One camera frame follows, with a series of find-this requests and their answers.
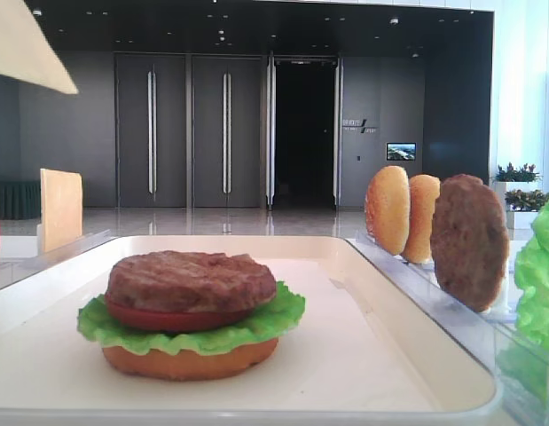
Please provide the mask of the orange cheese slice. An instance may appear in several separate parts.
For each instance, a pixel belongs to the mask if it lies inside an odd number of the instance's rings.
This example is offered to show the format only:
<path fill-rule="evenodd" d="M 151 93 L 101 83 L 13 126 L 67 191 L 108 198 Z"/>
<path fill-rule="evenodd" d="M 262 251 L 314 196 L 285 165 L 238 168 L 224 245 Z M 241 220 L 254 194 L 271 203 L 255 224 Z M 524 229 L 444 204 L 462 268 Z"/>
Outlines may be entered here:
<path fill-rule="evenodd" d="M 65 94 L 78 92 L 32 12 L 20 0 L 0 0 L 0 75 Z"/>
<path fill-rule="evenodd" d="M 49 252 L 82 237 L 82 176 L 40 169 L 41 250 Z"/>

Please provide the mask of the brown meat patty on burger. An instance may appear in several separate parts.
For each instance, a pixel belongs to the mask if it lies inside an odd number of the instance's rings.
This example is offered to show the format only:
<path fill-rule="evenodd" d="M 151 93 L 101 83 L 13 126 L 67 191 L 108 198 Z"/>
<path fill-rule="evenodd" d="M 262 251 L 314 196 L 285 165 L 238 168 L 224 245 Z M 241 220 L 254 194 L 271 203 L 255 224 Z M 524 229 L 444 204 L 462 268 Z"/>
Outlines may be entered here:
<path fill-rule="evenodd" d="M 151 312 L 239 312 L 272 300 L 271 270 L 250 255 L 164 250 L 128 256 L 109 274 L 106 297 Z"/>

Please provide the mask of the red tomato slice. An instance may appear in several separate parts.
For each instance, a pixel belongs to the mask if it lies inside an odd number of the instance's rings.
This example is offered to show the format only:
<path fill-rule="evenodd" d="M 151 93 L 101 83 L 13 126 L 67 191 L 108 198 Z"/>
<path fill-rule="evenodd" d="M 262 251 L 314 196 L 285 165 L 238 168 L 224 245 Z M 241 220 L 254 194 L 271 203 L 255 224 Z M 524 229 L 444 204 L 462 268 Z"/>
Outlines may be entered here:
<path fill-rule="evenodd" d="M 194 333 L 226 327 L 248 318 L 253 309 L 238 312 L 154 312 L 125 307 L 105 297 L 109 314 L 124 326 L 145 331 Z"/>

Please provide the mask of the green lettuce leaf on bun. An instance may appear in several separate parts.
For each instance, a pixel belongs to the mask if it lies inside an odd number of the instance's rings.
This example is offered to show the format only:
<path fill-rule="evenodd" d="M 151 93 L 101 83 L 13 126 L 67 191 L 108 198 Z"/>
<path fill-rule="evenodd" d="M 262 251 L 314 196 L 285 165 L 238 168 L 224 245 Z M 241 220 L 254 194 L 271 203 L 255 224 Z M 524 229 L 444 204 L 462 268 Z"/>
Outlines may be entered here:
<path fill-rule="evenodd" d="M 124 326 L 108 313 L 105 296 L 99 295 L 79 310 L 77 331 L 103 349 L 119 347 L 139 356 L 152 350 L 172 356 L 180 351 L 214 356 L 242 345 L 264 343 L 282 336 L 297 327 L 305 307 L 305 298 L 293 293 L 285 282 L 279 281 L 277 295 L 238 323 L 210 331 L 170 334 Z"/>

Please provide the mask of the green lettuce in rack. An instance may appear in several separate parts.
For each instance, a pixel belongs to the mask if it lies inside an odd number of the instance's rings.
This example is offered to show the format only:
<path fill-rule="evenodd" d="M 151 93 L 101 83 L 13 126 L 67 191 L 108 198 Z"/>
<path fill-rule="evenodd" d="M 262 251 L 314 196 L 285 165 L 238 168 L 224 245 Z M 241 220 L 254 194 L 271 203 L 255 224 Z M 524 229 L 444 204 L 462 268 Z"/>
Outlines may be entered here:
<path fill-rule="evenodd" d="M 515 258 L 514 281 L 523 294 L 517 305 L 517 330 L 549 353 L 549 201 L 532 223 L 533 237 Z M 542 400 L 547 399 L 548 361 L 535 361 L 513 345 L 498 357 L 502 371 Z"/>

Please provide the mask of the far standing bun slice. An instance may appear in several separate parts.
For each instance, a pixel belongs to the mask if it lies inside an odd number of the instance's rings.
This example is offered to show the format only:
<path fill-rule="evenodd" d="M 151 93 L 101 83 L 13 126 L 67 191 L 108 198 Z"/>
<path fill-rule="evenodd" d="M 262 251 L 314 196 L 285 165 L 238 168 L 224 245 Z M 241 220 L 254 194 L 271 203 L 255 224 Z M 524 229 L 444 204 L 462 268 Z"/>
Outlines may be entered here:
<path fill-rule="evenodd" d="M 409 235 L 409 180 L 404 168 L 386 166 L 370 181 L 365 196 L 367 232 L 389 254 L 402 253 Z"/>

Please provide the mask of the standing bun slice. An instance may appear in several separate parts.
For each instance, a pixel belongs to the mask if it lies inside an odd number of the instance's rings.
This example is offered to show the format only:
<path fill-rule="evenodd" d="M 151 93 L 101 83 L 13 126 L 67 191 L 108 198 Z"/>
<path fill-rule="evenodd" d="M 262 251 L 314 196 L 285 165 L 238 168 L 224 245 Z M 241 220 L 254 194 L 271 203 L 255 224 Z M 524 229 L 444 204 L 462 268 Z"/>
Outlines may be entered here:
<path fill-rule="evenodd" d="M 431 257 L 430 236 L 435 200 L 440 194 L 440 179 L 420 174 L 411 177 L 409 185 L 410 229 L 402 256 L 413 264 L 423 264 Z"/>
<path fill-rule="evenodd" d="M 389 254 L 402 253 L 409 235 L 409 180 L 404 168 L 386 166 L 370 181 L 365 196 L 367 232 Z"/>

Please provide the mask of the middle dark double door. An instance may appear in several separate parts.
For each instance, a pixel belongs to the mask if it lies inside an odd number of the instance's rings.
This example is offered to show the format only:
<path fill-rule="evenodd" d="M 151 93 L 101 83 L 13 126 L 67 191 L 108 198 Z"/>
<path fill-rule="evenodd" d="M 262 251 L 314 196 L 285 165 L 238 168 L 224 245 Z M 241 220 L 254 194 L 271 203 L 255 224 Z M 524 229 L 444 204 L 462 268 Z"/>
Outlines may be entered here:
<path fill-rule="evenodd" d="M 194 205 L 259 207 L 260 60 L 196 57 L 192 77 Z"/>

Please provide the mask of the dark double door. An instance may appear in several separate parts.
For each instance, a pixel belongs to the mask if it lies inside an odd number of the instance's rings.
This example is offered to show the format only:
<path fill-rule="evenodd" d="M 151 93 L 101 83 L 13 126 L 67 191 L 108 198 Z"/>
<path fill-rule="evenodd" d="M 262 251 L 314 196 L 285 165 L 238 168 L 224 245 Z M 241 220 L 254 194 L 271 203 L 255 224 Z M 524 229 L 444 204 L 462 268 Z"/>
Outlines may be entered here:
<path fill-rule="evenodd" d="M 185 60 L 116 56 L 120 205 L 186 205 Z"/>
<path fill-rule="evenodd" d="M 194 205 L 259 207 L 260 60 L 196 57 L 192 77 Z"/>

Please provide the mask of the near standing bun slice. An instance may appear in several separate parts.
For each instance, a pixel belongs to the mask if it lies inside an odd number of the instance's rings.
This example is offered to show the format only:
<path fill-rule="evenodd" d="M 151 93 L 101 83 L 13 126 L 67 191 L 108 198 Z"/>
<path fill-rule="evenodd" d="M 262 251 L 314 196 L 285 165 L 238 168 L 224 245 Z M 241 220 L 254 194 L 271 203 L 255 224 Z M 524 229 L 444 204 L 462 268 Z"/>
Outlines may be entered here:
<path fill-rule="evenodd" d="M 409 185 L 410 229 L 402 256 L 413 264 L 423 264 L 431 257 L 430 236 L 435 200 L 440 194 L 440 179 L 420 174 L 411 177 Z"/>

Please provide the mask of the cream plastic tray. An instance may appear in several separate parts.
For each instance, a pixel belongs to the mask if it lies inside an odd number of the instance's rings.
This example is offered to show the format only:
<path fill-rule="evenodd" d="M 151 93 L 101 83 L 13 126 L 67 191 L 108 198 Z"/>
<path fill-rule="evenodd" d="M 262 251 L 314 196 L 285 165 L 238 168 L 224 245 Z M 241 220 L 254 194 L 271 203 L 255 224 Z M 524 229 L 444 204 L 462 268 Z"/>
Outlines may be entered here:
<path fill-rule="evenodd" d="M 76 330 L 121 258 L 247 253 L 306 299 L 269 359 L 219 381 L 123 375 Z M 0 290 L 0 425 L 498 425 L 496 376 L 349 242 L 130 236 Z"/>

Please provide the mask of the bottom bun slice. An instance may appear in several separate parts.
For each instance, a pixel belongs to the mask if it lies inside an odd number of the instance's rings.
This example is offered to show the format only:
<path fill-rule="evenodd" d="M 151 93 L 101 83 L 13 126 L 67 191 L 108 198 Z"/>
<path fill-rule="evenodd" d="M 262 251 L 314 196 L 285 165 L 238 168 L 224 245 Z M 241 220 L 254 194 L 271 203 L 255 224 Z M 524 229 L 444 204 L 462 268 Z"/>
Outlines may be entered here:
<path fill-rule="evenodd" d="M 245 344 L 218 355 L 199 355 L 181 350 L 177 355 L 150 350 L 136 355 L 120 346 L 102 350 L 108 363 L 116 370 L 143 377 L 192 382 L 218 380 L 239 375 L 265 361 L 277 348 L 278 338 L 262 343 Z"/>

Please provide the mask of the upper potted flower planter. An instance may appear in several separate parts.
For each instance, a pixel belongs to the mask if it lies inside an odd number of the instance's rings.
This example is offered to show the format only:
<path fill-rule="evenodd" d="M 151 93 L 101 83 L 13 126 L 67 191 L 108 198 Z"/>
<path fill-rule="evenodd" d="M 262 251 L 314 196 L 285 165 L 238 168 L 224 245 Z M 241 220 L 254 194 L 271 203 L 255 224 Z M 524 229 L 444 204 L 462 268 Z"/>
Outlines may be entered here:
<path fill-rule="evenodd" d="M 493 179 L 494 191 L 502 205 L 508 209 L 506 194 L 515 190 L 531 192 L 540 189 L 541 178 L 535 164 L 525 163 L 517 168 L 509 162 L 505 167 L 498 166 Z"/>

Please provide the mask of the left clear acrylic rack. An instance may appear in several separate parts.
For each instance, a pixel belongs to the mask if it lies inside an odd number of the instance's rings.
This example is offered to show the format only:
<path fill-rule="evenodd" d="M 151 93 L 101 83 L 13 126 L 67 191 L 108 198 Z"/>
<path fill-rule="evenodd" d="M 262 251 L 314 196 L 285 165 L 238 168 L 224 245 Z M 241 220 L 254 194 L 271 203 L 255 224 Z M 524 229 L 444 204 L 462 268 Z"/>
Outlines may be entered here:
<path fill-rule="evenodd" d="M 115 238 L 110 230 L 89 233 L 63 247 L 32 257 L 5 259 L 0 262 L 0 290 L 57 264 L 75 258 Z"/>

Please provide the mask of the clear acrylic rack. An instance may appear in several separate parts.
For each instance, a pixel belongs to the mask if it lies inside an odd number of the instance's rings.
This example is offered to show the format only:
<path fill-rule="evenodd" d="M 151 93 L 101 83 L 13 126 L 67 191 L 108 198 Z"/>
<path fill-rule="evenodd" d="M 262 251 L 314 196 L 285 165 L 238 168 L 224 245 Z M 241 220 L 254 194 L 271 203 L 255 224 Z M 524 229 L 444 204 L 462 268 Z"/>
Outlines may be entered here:
<path fill-rule="evenodd" d="M 549 352 L 498 313 L 478 314 L 444 293 L 432 268 L 407 264 L 358 232 L 349 242 L 499 379 L 517 425 L 549 425 Z"/>
<path fill-rule="evenodd" d="M 32 257 L 5 259 L 0 262 L 0 290 L 57 264 L 75 258 L 115 238 L 110 230 L 89 233 L 63 247 Z"/>

